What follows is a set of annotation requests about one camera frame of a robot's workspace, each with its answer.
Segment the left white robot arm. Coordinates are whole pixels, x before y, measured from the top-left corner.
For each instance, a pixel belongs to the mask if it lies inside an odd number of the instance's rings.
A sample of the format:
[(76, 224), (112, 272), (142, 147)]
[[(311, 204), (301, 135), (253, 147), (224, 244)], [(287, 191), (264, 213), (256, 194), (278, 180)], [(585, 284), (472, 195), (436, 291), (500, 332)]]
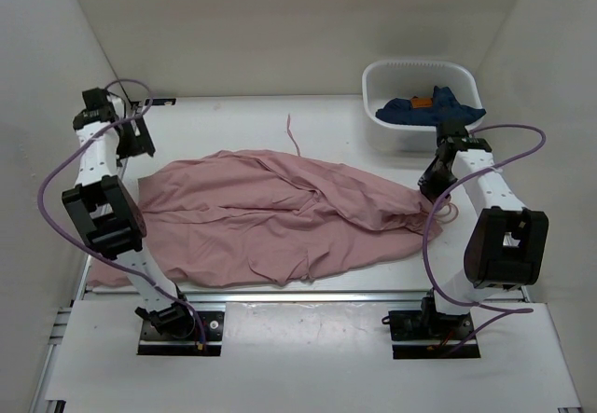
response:
[(62, 204), (84, 245), (127, 274), (143, 305), (135, 310), (160, 334), (175, 339), (197, 338), (196, 315), (178, 286), (169, 280), (144, 245), (146, 223), (132, 195), (118, 176), (125, 158), (155, 154), (142, 119), (110, 125), (124, 118), (118, 98), (106, 89), (82, 93), (85, 108), (73, 120), (81, 145), (78, 176), (72, 189), (63, 191)]

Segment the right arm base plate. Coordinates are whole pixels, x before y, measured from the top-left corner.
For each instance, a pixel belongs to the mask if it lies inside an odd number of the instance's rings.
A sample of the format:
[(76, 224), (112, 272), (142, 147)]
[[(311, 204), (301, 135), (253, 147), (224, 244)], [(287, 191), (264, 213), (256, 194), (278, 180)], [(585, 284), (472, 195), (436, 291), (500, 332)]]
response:
[(479, 359), (470, 314), (424, 318), (421, 310), (390, 310), (382, 317), (389, 327), (394, 360)]

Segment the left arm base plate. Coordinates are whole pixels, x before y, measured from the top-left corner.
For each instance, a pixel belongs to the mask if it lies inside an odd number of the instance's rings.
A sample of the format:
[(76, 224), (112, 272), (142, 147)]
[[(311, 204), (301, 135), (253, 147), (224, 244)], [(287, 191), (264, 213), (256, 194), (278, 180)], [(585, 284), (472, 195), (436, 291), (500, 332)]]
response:
[(138, 355), (216, 357), (221, 353), (223, 310), (200, 310), (199, 321), (180, 303), (160, 311), (138, 307), (135, 313), (142, 319)]

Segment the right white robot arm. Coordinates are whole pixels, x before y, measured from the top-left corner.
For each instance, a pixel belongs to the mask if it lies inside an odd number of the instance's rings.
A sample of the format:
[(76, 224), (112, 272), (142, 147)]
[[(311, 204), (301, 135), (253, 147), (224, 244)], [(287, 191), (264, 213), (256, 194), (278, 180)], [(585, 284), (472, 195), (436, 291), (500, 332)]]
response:
[(508, 186), (504, 166), (488, 142), (462, 121), (437, 126), (437, 150), (419, 180), (419, 189), (437, 212), (462, 187), (478, 216), (464, 251), (464, 263), (447, 282), (434, 282), (422, 301), (419, 326), (439, 338), (460, 326), (486, 298), (533, 285), (539, 277), (548, 235), (548, 217), (529, 209)]

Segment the pink trousers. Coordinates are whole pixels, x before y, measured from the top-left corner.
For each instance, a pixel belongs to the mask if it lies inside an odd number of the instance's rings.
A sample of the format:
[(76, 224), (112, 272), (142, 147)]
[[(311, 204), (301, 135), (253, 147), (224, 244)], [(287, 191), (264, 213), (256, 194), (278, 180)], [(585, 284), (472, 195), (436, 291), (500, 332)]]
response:
[(177, 160), (137, 182), (146, 245), (167, 277), (284, 286), (416, 254), (442, 231), (417, 190), (271, 150)]

